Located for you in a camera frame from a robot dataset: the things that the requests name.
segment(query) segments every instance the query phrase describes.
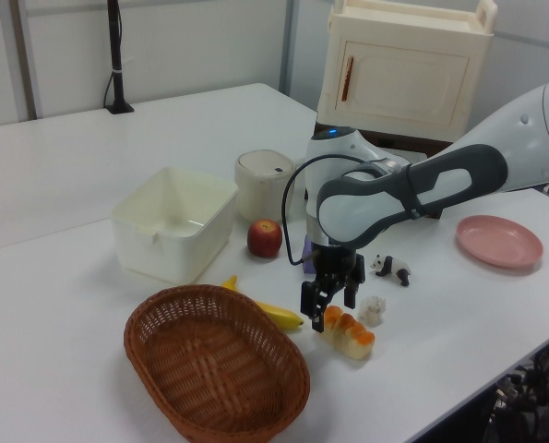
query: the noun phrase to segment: cabinet handle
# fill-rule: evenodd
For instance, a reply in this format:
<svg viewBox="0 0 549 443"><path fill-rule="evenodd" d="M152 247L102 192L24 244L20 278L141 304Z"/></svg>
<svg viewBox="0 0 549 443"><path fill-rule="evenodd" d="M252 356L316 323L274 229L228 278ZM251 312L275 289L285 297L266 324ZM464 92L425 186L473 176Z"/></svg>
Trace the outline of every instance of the cabinet handle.
<svg viewBox="0 0 549 443"><path fill-rule="evenodd" d="M350 77L352 76L352 65L354 63L354 57L351 55L348 57L348 65L346 66L346 77L344 77L344 88L341 92L341 100L345 102L348 100L348 88L350 87Z"/></svg>

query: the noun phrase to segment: canister lid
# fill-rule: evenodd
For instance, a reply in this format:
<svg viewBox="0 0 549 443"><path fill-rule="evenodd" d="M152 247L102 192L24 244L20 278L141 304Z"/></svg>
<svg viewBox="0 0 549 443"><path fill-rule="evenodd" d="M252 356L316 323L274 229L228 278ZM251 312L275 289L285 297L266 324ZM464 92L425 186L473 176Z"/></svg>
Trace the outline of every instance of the canister lid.
<svg viewBox="0 0 549 443"><path fill-rule="evenodd" d="M275 150L254 150L239 157L239 164L256 175L285 174L294 170L294 163Z"/></svg>

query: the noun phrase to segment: banana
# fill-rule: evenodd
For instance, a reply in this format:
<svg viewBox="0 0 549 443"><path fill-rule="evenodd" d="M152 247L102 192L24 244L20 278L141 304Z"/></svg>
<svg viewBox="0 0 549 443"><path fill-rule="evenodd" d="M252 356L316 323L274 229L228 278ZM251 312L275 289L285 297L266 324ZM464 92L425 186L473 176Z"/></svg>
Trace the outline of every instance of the banana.
<svg viewBox="0 0 549 443"><path fill-rule="evenodd" d="M229 280L221 283L221 286L223 288L231 289L239 293L236 283L237 276L232 275ZM272 320L274 320L274 323L276 323L281 329L297 329L303 324L303 320L299 316L294 314L293 311L289 311L288 309L284 309L283 307L268 305L262 302L256 302L256 304L261 307L266 312L266 314L268 314L268 316Z"/></svg>

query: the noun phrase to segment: cabinet door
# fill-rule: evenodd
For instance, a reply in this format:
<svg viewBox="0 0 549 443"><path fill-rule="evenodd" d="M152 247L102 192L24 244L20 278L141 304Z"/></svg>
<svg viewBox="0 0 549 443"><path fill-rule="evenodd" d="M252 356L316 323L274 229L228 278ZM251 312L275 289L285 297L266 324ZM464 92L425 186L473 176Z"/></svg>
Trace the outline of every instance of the cabinet door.
<svg viewBox="0 0 549 443"><path fill-rule="evenodd" d="M336 110L448 126L468 57L347 42Z"/></svg>

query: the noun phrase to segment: white container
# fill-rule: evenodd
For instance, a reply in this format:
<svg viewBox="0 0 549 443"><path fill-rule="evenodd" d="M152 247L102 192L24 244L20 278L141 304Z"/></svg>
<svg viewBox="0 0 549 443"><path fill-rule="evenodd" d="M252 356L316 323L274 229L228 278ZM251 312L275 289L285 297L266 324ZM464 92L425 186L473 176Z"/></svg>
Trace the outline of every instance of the white container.
<svg viewBox="0 0 549 443"><path fill-rule="evenodd" d="M465 134L497 5L472 12L336 0L317 121L454 141Z"/></svg>
<svg viewBox="0 0 549 443"><path fill-rule="evenodd" d="M237 185L163 168L112 209L118 260L175 284L194 281L233 229Z"/></svg>
<svg viewBox="0 0 549 443"><path fill-rule="evenodd" d="M282 219L282 195L295 171L294 163L275 150L254 150L235 162L235 183L239 186L237 210L248 222ZM285 215L292 201L294 183L286 198Z"/></svg>

